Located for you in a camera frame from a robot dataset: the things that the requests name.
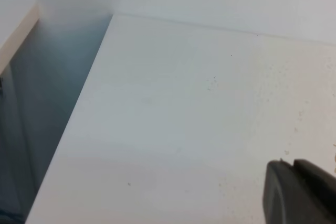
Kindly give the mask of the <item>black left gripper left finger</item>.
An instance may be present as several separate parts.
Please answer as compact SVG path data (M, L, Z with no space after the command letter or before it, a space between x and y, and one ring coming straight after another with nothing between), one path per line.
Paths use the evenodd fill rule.
M266 223L321 223L322 212L293 167L283 161L267 164L263 192Z

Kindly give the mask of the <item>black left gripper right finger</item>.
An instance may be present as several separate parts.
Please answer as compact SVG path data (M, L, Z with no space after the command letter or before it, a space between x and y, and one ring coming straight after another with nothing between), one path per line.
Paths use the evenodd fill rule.
M294 160L293 167L324 219L335 223L335 177L305 159Z

